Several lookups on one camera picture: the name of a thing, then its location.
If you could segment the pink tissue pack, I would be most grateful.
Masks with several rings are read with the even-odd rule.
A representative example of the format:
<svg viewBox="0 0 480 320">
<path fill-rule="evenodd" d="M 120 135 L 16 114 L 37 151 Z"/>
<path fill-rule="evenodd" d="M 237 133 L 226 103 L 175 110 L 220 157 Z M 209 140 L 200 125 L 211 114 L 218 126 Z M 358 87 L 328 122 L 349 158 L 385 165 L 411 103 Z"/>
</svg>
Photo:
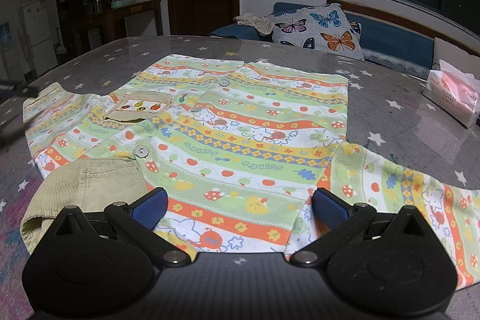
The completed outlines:
<svg viewBox="0 0 480 320">
<path fill-rule="evenodd" d="M 439 60 L 439 70 L 431 70 L 423 95 L 470 128 L 479 117 L 479 80 L 450 63 Z"/>
</svg>

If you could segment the beige cloth on sofa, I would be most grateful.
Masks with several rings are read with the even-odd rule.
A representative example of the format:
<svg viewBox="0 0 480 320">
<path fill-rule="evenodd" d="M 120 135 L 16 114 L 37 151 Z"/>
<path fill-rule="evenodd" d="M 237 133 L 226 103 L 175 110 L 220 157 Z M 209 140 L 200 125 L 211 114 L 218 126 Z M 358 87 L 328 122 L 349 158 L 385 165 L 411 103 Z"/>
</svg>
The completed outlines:
<svg viewBox="0 0 480 320">
<path fill-rule="evenodd" d="M 256 32 L 263 37 L 270 35 L 274 26 L 270 18 L 265 16 L 257 16 L 252 13 L 245 13 L 243 15 L 236 16 L 234 20 L 239 26 L 255 29 Z"/>
</svg>

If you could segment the butterfly print pillow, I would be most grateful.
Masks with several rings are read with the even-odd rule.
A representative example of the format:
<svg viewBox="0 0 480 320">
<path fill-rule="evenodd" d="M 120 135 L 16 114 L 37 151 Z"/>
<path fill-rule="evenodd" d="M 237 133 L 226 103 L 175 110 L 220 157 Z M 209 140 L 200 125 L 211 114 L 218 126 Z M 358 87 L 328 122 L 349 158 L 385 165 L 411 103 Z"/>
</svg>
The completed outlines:
<svg viewBox="0 0 480 320">
<path fill-rule="evenodd" d="M 288 8 L 270 15 L 272 41 L 284 46 L 315 49 L 327 54 L 363 60 L 361 25 L 347 19 L 337 3 Z"/>
</svg>

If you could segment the colourful patterned children's shirt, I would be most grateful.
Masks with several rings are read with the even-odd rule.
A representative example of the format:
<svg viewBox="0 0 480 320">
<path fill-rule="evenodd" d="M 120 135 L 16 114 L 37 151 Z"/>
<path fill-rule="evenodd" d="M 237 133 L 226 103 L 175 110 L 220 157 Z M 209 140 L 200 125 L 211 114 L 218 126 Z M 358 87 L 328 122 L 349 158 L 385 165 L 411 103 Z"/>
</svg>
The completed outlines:
<svg viewBox="0 0 480 320">
<path fill-rule="evenodd" d="M 291 255 L 318 237 L 325 186 L 380 212 L 416 206 L 459 286 L 479 281 L 479 193 L 348 143 L 343 76 L 171 54 L 107 95 L 53 83 L 23 118 L 44 179 L 20 225 L 28 251 L 66 205 L 97 212 L 164 188 L 151 228 L 189 255 Z"/>
</svg>

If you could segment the teal kettle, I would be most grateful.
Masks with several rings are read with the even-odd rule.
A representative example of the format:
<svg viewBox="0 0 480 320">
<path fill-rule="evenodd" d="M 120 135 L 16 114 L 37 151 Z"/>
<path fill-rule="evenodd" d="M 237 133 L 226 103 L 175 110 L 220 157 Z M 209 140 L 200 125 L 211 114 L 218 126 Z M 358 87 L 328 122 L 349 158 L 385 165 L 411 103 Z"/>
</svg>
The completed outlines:
<svg viewBox="0 0 480 320">
<path fill-rule="evenodd" d="M 123 7 L 124 5 L 125 5 L 124 0 L 112 0 L 111 8 L 116 9 L 116 8 Z"/>
</svg>

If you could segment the white cushion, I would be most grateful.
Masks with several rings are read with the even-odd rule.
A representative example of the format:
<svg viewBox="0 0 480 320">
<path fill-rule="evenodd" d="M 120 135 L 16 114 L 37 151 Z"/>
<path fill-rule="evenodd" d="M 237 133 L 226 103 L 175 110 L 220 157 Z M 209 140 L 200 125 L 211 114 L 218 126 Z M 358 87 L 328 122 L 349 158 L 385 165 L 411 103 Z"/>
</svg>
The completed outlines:
<svg viewBox="0 0 480 320">
<path fill-rule="evenodd" d="M 480 59 L 478 56 L 468 54 L 461 48 L 454 46 L 438 37 L 433 41 L 433 65 L 434 70 L 440 69 L 439 61 L 443 60 L 464 73 L 474 75 L 479 79 Z"/>
</svg>

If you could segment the white refrigerator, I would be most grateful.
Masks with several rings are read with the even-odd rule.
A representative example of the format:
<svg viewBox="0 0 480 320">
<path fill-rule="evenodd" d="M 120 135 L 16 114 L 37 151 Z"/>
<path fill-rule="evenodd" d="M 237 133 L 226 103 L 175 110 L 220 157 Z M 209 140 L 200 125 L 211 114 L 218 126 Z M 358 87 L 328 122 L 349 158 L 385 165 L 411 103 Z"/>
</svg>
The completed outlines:
<svg viewBox="0 0 480 320">
<path fill-rule="evenodd" d="M 58 65 L 46 5 L 46 0 L 31 1 L 19 11 L 28 63 L 36 76 Z"/>
</svg>

